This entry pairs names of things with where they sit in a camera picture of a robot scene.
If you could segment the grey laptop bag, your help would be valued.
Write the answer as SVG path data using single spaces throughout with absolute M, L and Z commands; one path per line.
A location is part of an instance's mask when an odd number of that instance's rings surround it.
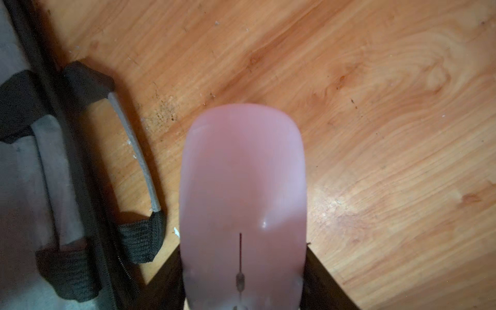
M 118 225 L 77 117 L 109 99 L 142 168 L 151 216 Z M 32 1 L 1 2 L 1 308 L 132 309 L 133 264 L 152 261 L 165 215 L 112 77 L 56 67 Z

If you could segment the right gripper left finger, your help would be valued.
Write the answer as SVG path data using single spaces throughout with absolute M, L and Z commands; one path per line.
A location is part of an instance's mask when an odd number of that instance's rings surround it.
M 137 309 L 182 310 L 185 305 L 180 246 L 160 268 L 137 298 Z

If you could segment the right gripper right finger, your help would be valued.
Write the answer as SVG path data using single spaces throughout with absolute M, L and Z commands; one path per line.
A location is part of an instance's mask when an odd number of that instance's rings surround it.
M 301 310 L 359 310 L 360 308 L 346 294 L 329 271 L 312 252 L 306 249 L 306 263 Z

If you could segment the pink computer mouse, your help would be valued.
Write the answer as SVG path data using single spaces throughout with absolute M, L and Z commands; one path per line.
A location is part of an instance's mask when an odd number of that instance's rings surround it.
M 284 112 L 209 109 L 188 132 L 180 255 L 191 309 L 298 309 L 306 260 L 302 137 Z

